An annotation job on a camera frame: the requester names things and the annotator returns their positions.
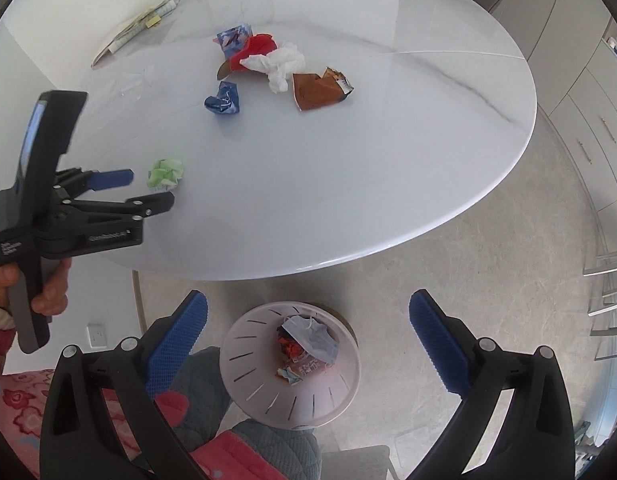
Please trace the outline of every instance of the gray quilted pants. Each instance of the gray quilted pants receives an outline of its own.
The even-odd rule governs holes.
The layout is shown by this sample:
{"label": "gray quilted pants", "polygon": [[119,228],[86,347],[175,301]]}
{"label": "gray quilted pants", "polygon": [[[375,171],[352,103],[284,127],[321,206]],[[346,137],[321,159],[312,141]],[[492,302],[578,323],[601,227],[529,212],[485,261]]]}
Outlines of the gray quilted pants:
{"label": "gray quilted pants", "polygon": [[[186,450],[215,438],[231,403],[220,375],[220,349],[211,346],[189,356],[171,389],[186,396],[190,404],[184,420],[173,428]],[[253,419],[231,431],[288,480],[319,480],[322,456],[311,431],[278,430]],[[141,456],[136,463],[146,465]]]}

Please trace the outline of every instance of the white container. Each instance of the white container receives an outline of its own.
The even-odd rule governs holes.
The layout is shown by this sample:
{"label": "white container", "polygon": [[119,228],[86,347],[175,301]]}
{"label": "white container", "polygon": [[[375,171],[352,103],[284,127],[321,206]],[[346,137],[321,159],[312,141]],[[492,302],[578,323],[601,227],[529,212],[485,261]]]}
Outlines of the white container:
{"label": "white container", "polygon": [[[339,341],[335,364],[291,386],[275,375],[282,366],[277,328],[287,317],[311,316]],[[258,306],[231,327],[220,352],[226,389],[246,415],[283,430],[323,426],[341,415],[359,388],[357,343],[331,314],[306,303],[284,301]]]}

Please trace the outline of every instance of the blue gripper pad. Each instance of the blue gripper pad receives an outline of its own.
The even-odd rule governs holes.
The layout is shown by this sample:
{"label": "blue gripper pad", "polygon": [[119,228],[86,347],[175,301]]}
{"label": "blue gripper pad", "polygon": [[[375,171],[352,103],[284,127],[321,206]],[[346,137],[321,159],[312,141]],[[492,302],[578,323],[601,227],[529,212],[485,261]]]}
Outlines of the blue gripper pad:
{"label": "blue gripper pad", "polygon": [[424,290],[412,295],[408,310],[411,325],[444,386],[464,399],[471,388],[469,359],[448,330],[447,319],[451,318],[447,318]]}
{"label": "blue gripper pad", "polygon": [[93,191],[129,186],[133,182],[132,170],[102,171],[93,173],[86,181],[86,187]]}
{"label": "blue gripper pad", "polygon": [[151,399],[167,391],[208,319],[208,302],[192,291],[178,308],[170,329],[146,361],[146,393]]}

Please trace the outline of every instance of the white marble table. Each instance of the white marble table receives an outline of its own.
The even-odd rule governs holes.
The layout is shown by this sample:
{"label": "white marble table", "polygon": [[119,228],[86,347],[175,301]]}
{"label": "white marble table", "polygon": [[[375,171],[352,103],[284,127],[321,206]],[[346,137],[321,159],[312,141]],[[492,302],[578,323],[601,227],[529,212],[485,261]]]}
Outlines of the white marble table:
{"label": "white marble table", "polygon": [[[291,41],[307,72],[331,66],[354,92],[300,112],[264,76],[233,75],[241,112],[216,116],[223,54],[240,22]],[[535,123],[533,78],[511,37],[470,0],[182,0],[84,81],[90,100],[67,164],[132,168],[183,160],[173,211],[115,262],[202,280],[331,266],[416,237],[483,198]]]}

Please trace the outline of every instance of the green tissue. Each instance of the green tissue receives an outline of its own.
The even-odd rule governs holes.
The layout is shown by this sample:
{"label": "green tissue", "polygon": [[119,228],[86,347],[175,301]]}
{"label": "green tissue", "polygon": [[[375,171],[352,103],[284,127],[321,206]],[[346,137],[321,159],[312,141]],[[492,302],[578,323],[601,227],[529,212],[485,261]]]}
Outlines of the green tissue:
{"label": "green tissue", "polygon": [[161,158],[148,173],[150,189],[172,189],[184,174],[184,165],[176,158]]}

